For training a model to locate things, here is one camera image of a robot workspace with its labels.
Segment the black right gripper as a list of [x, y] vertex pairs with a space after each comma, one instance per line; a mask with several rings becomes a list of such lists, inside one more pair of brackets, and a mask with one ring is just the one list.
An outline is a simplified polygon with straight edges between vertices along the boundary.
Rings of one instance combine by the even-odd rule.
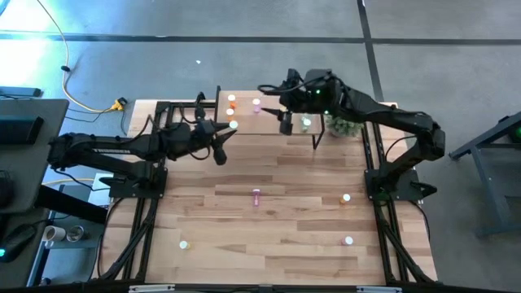
[[269, 95], [280, 96], [279, 103], [286, 110], [265, 107], [261, 110], [279, 118], [280, 133], [292, 135], [293, 113], [333, 112], [332, 108], [340, 96], [340, 81], [330, 69], [310, 69], [305, 77], [302, 77], [296, 69], [290, 68], [287, 71], [287, 79], [280, 88], [269, 90]]

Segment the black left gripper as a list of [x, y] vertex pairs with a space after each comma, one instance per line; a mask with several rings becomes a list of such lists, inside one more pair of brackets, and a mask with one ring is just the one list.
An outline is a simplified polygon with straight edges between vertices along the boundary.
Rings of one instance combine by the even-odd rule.
[[213, 149], [213, 159], [217, 165], [223, 165], [226, 162], [226, 154], [223, 148], [224, 143], [230, 139], [237, 130], [231, 130], [227, 133], [217, 134], [219, 131], [228, 129], [228, 123], [216, 122], [212, 120], [200, 120], [195, 126], [195, 150], [206, 148], [208, 154], [206, 157], [197, 157], [191, 155], [196, 160], [205, 160], [209, 157], [210, 150]]

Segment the green succulent in patterned pot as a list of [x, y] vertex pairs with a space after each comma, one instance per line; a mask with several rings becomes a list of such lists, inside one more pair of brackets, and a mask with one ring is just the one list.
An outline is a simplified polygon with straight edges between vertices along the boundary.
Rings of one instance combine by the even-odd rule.
[[360, 123], [347, 121], [341, 117], [326, 116], [326, 128], [333, 136], [342, 138], [357, 136], [363, 126]]

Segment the black beam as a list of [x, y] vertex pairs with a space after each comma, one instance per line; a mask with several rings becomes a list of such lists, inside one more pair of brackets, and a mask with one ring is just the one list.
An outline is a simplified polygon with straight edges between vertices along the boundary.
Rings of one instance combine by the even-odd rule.
[[106, 208], [66, 195], [48, 186], [40, 186], [35, 206], [99, 224], [104, 224], [107, 218]]

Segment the silver aluminium extrusion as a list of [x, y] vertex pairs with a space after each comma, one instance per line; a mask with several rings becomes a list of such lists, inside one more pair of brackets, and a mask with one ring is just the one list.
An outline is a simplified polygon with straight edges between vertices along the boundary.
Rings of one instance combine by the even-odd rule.
[[403, 293], [400, 287], [392, 286], [358, 286], [356, 293]]
[[174, 284], [142, 284], [130, 286], [128, 293], [171, 293], [175, 290]]

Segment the shiny metal cup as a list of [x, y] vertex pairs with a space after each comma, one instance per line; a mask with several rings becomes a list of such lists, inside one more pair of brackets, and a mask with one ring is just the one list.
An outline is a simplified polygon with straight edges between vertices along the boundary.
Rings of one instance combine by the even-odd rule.
[[70, 243], [76, 243], [81, 241], [86, 236], [85, 229], [81, 225], [74, 225], [69, 228], [66, 233], [66, 239]]

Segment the white paper cup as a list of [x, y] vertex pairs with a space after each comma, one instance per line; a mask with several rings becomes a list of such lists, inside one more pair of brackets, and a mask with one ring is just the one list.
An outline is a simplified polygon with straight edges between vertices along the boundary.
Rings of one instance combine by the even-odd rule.
[[64, 228], [48, 225], [42, 235], [44, 242], [60, 242], [66, 237], [66, 230]]

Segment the black box device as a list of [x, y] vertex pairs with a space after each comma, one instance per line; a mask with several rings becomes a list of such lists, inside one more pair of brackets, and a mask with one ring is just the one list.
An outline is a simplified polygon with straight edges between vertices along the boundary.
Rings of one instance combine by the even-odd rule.
[[43, 124], [40, 116], [0, 116], [0, 145], [32, 145]]

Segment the dark grey flat device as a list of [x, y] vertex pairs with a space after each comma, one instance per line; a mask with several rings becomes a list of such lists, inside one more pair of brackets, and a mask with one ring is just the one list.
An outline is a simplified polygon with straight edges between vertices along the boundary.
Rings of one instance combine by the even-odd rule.
[[0, 86], [0, 95], [16, 98], [39, 98], [42, 96], [42, 90], [30, 87]]

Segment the black computer mouse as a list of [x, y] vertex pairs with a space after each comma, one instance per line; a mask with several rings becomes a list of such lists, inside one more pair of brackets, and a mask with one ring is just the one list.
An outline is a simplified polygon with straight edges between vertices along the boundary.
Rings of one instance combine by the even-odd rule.
[[0, 263], [9, 263], [15, 260], [33, 240], [36, 232], [37, 228], [30, 224], [23, 224], [12, 230], [0, 242]]

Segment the dark metal cart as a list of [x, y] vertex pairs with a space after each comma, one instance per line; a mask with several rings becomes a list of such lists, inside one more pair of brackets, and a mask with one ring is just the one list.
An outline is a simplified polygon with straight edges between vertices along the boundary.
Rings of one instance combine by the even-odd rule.
[[490, 226], [476, 231], [479, 237], [521, 231], [521, 217], [511, 211], [509, 201], [521, 200], [521, 143], [512, 138], [521, 127], [521, 112], [501, 118], [491, 129], [449, 152], [451, 160], [470, 155], [483, 184]]

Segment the grey low desk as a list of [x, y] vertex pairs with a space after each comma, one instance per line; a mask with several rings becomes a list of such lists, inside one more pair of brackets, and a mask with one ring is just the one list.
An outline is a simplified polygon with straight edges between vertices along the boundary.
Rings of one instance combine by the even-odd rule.
[[37, 221], [40, 221], [40, 223], [36, 225], [36, 233], [33, 239], [12, 262], [0, 262], [0, 290], [27, 286], [33, 263], [41, 246], [43, 230], [46, 227], [43, 220], [46, 220], [49, 214], [50, 211], [46, 208], [34, 208], [21, 214], [1, 216], [0, 243], [20, 225], [32, 224]]

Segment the wooden shelf with black frame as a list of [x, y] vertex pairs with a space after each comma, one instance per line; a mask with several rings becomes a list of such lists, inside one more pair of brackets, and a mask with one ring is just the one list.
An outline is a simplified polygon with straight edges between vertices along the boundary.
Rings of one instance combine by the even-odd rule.
[[[234, 120], [239, 123], [237, 134], [247, 135], [277, 135], [279, 131], [280, 121], [274, 115], [262, 110], [259, 113], [253, 111], [252, 100], [258, 98], [261, 108], [272, 108], [280, 110], [282, 105], [279, 103], [278, 96], [268, 96], [258, 90], [223, 90], [220, 86], [216, 92], [216, 111], [215, 120], [218, 122], [229, 122], [226, 117], [226, 110], [230, 108], [228, 96], [234, 94], [236, 97], [237, 107], [234, 109]], [[309, 131], [301, 132], [301, 117], [307, 117], [311, 120]], [[300, 114], [293, 113], [291, 117], [293, 124], [293, 135], [309, 135], [312, 138], [313, 149], [316, 150], [319, 142], [325, 133], [324, 115], [317, 114]]]

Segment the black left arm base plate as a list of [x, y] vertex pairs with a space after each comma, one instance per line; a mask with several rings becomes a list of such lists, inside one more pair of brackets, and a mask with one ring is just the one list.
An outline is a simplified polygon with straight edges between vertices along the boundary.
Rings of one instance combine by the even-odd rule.
[[161, 199], [164, 197], [168, 170], [153, 168], [149, 177], [131, 179], [129, 176], [114, 174], [101, 177], [99, 181], [109, 186], [112, 198]]

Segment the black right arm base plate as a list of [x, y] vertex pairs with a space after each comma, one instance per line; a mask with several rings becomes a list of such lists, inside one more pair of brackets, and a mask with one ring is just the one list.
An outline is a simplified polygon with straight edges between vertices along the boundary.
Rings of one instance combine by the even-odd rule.
[[437, 188], [433, 185], [420, 182], [418, 173], [410, 169], [400, 175], [393, 185], [378, 182], [378, 169], [366, 170], [366, 191], [370, 200], [374, 201], [418, 201], [435, 194]]

